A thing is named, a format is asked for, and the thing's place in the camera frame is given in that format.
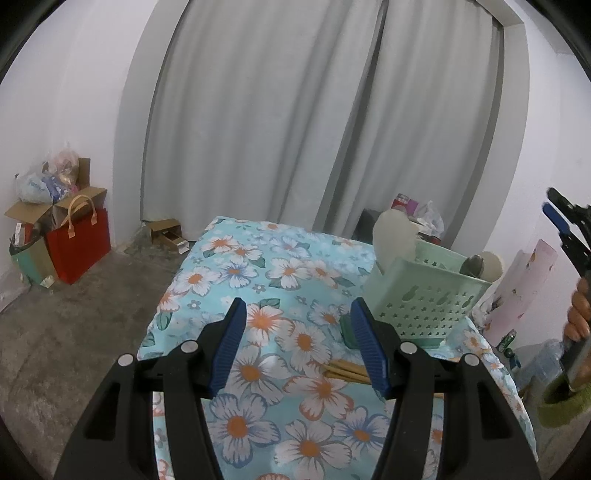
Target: mint green plastic basket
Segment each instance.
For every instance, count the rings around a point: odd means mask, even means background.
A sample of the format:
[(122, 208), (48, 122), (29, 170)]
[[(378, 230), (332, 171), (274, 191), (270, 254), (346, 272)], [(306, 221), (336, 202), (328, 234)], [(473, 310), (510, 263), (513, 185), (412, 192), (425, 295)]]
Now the mint green plastic basket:
[(414, 262), (397, 258), (383, 275), (374, 264), (363, 299), (374, 318), (393, 325), (402, 340), (436, 347), (491, 286), (459, 273), (465, 259), (417, 240)]

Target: metal screw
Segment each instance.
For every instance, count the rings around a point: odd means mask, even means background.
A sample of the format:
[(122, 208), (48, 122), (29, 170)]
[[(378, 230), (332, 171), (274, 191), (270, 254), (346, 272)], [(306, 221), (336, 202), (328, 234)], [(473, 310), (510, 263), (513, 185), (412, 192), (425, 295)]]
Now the metal screw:
[(195, 340), (187, 340), (181, 345), (181, 350), (185, 353), (193, 353), (197, 351), (199, 345)]
[(400, 350), (407, 355), (412, 355), (416, 353), (417, 346), (412, 342), (403, 342), (400, 344)]
[(471, 367), (475, 367), (480, 363), (480, 359), (473, 353), (469, 353), (464, 357), (465, 362)]
[(126, 353), (125, 355), (121, 355), (117, 360), (117, 363), (122, 367), (128, 367), (132, 363), (134, 363), (134, 356), (131, 353)]

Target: gray curtain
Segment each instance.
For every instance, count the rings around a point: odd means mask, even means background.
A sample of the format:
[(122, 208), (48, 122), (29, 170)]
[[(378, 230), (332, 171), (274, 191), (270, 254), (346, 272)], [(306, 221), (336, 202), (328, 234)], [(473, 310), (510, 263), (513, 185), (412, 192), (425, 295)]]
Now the gray curtain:
[(469, 0), (202, 0), (163, 67), (142, 217), (349, 236), (398, 193), (453, 219), (490, 120), (499, 28)]
[(381, 16), (378, 0), (192, 2), (155, 96), (145, 220), (313, 226)]

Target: blue floral fabric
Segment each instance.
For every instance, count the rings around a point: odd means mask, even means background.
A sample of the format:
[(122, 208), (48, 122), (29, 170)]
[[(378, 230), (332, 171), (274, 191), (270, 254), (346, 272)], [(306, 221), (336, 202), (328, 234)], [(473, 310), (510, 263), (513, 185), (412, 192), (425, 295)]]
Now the blue floral fabric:
[[(374, 262), (370, 245), (323, 233), (218, 217), (184, 260), (158, 305), (138, 352), (165, 355), (203, 326), (223, 319), (235, 297), (247, 304), (244, 336), (224, 390), (203, 401), (209, 434), (226, 479), (369, 479), (388, 431), (393, 401), (368, 385), (322, 375), (344, 359), (339, 319)], [(511, 405), (535, 451), (530, 420), (506, 369), (469, 320), (431, 351), (442, 358), (477, 353)], [(154, 394), (160, 480), (174, 480), (165, 398)], [(443, 429), (435, 399), (424, 479), (434, 480)]]

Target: human hand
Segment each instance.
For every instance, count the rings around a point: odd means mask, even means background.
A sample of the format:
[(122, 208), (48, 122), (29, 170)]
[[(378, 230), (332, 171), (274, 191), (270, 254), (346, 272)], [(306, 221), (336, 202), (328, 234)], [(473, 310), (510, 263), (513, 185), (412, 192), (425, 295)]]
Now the human hand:
[(589, 285), (587, 280), (581, 278), (577, 284), (577, 290), (571, 298), (571, 307), (567, 315), (567, 324), (564, 327), (564, 336), (574, 342), (582, 338), (587, 338), (591, 329), (589, 329), (589, 320), (591, 320), (591, 305), (587, 300)]

